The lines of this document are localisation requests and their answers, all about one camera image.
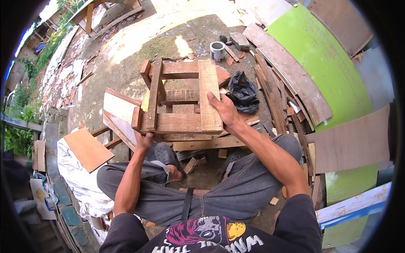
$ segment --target paint can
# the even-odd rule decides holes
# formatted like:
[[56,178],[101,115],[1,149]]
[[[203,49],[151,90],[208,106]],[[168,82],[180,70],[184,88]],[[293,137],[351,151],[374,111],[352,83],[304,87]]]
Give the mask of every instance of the paint can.
[[209,45],[211,50],[211,59],[216,62],[220,62],[225,59],[225,44],[220,41],[212,42]]

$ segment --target black t-shirt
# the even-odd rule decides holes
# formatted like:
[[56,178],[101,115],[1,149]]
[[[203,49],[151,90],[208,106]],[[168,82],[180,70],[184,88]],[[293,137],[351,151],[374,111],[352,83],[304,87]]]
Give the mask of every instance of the black t-shirt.
[[285,204],[273,235],[223,216],[210,216],[171,225],[149,240],[139,219],[122,213],[111,222],[99,252],[305,253],[321,252],[321,245],[321,230],[312,199],[299,194]]

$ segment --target gray pants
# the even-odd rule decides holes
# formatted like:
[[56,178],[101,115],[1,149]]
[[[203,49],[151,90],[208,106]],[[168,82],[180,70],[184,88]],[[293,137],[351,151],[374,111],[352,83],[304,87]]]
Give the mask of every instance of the gray pants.
[[[274,143],[299,161],[302,147],[291,134],[273,139]],[[97,174],[99,188],[112,200],[129,162],[117,162],[100,168]],[[159,165],[144,161],[141,174],[141,191],[135,214],[167,227],[181,221],[186,193],[166,188],[168,174]],[[193,195],[189,218],[201,216],[226,216],[247,223],[270,202],[283,185],[266,169],[255,154],[236,161],[228,178],[204,196]]]

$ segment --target black strap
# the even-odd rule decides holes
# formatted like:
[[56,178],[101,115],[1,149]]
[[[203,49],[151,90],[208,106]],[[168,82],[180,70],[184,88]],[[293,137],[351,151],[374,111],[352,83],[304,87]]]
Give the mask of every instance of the black strap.
[[188,219],[188,213],[190,212],[191,198],[193,197],[194,188],[188,188],[184,198],[183,213],[181,214],[181,220]]

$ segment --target green panel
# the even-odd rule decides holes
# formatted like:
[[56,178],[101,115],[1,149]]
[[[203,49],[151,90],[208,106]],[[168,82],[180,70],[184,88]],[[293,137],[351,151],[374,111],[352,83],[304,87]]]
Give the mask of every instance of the green panel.
[[363,216],[325,229],[322,248],[333,248],[357,241],[360,239],[368,218],[368,215]]
[[315,131],[341,125],[373,112],[356,67],[329,30],[301,4],[267,30],[303,66],[328,102],[333,116]]
[[[367,91],[345,50],[304,6],[291,8],[267,30],[303,66],[325,97],[333,116],[322,131],[373,112]],[[325,173],[327,205],[375,187],[378,165]],[[368,216],[325,229],[322,248],[358,240]]]

